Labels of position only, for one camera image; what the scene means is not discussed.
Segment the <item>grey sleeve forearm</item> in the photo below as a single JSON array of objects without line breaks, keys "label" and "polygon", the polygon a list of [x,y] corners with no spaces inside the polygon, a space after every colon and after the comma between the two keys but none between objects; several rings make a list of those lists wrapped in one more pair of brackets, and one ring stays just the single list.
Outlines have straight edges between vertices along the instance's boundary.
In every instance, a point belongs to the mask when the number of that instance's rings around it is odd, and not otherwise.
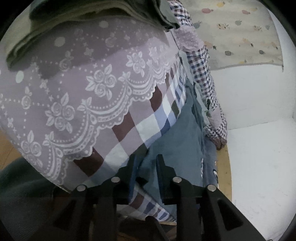
[{"label": "grey sleeve forearm", "polygon": [[55,187],[24,158],[1,170],[1,221],[14,240],[29,240],[46,223]]}]

